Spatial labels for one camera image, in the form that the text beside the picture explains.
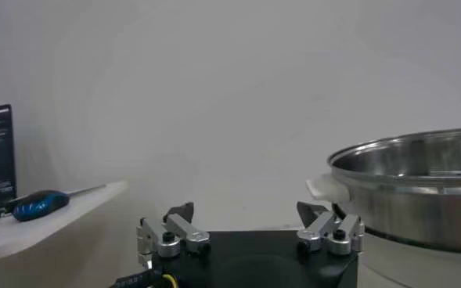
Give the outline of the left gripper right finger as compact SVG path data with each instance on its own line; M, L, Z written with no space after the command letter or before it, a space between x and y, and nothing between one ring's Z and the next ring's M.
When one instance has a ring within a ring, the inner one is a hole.
M365 225L360 216L339 218L322 205L297 202L304 227L297 231L297 249L309 255L325 247L329 253L346 256L363 251Z

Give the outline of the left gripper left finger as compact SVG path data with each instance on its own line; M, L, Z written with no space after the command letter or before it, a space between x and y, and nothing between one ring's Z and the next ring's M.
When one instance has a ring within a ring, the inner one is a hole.
M172 259L182 253L182 245L189 254L203 256L211 250L209 232L192 224L194 202L172 207L161 220L141 218L136 227L137 255L144 268L153 267L153 257Z

